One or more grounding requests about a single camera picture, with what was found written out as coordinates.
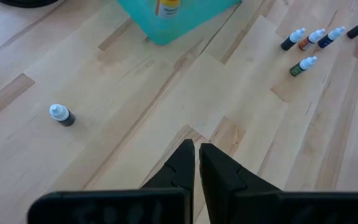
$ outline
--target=bottle label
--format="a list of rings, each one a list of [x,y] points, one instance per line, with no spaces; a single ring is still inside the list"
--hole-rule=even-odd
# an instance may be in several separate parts
[[[299,63],[290,69],[290,73],[294,77],[299,75],[301,72],[303,72],[303,69],[300,67]]]
[[[332,42],[334,42],[334,41],[331,40],[330,38],[326,37],[326,38],[321,39],[321,42],[318,42],[318,45],[322,48],[325,48]]]
[[[308,50],[310,46],[312,46],[313,43],[310,42],[309,38],[305,38],[303,39],[300,43],[299,43],[299,48],[302,50]]]
[[[179,11],[180,0],[160,0],[157,15],[161,18],[173,18]]]

